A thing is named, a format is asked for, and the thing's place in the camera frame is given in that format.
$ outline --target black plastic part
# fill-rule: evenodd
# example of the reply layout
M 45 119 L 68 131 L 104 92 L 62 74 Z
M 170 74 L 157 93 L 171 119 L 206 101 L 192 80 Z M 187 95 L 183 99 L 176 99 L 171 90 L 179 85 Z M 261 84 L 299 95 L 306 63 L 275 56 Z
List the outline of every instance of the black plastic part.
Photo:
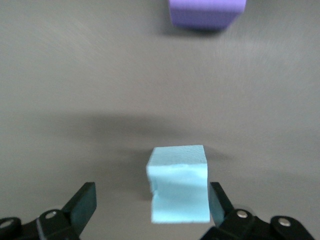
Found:
M 290 226 L 283 226 L 279 219 L 286 219 Z M 315 240 L 305 227 L 297 220 L 289 216 L 274 216 L 271 218 L 270 225 L 279 239 L 284 240 Z
M 0 219 L 0 240 L 79 240 L 96 207 L 96 185 L 87 182 L 62 210 L 46 211 L 24 225 L 17 217 Z
M 218 182 L 211 182 L 209 185 L 209 208 L 216 227 L 235 209 Z
M 228 234 L 226 231 L 213 226 L 200 240 L 236 240 L 236 238 Z
M 210 228 L 200 240 L 315 240 L 292 217 L 275 216 L 267 223 L 246 210 L 234 209 L 218 182 L 210 183 L 209 207 L 216 227 Z M 290 226 L 281 225 L 280 218 L 288 220 Z
M 36 226 L 40 240 L 79 240 L 61 210 L 53 209 L 44 212 L 37 218 Z
M 247 217 L 239 217 L 238 212 L 245 212 Z M 255 218 L 248 211 L 243 209 L 235 209 L 230 212 L 220 225 L 221 230 L 226 231 L 234 239 L 245 239 L 251 233 L 254 226 Z
M 96 185 L 94 182 L 86 182 L 62 208 L 62 211 L 79 236 L 96 208 Z
M 21 220 L 17 217 L 0 219 L 0 240 L 16 237 L 21 230 Z

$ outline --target gray table surface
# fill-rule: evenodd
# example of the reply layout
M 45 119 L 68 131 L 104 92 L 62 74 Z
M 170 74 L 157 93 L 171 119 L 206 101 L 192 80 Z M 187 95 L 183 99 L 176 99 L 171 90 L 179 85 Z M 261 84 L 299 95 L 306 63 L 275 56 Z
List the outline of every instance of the gray table surface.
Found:
M 203 144 L 209 180 L 320 239 L 320 1 L 248 0 L 226 31 L 166 0 L 0 0 L 0 218 L 26 223 L 95 181 L 84 240 L 197 240 L 150 222 L 153 147 Z

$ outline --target purple foam block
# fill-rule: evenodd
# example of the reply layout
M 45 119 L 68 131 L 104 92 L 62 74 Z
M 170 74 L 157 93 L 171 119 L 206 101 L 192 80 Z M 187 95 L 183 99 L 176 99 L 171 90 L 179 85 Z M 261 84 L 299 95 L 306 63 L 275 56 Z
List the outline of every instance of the purple foam block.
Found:
M 172 24 L 191 29 L 225 29 L 245 7 L 246 0 L 169 0 Z

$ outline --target foam cube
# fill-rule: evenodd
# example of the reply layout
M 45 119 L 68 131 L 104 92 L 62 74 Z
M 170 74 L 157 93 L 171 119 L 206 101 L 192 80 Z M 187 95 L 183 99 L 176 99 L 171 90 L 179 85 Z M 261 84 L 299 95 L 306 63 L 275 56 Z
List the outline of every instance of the foam cube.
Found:
M 202 145 L 156 147 L 146 172 L 153 193 L 153 223 L 210 222 L 208 165 Z
M 169 0 L 172 24 L 191 29 L 225 29 L 245 7 L 246 0 Z

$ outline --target light blue foam block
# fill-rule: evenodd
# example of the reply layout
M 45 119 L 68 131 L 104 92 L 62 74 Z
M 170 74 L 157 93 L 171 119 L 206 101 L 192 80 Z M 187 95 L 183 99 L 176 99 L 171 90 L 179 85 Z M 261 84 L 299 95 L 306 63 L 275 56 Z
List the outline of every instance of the light blue foam block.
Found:
M 156 224 L 208 223 L 208 165 L 202 145 L 153 149 L 146 166 Z

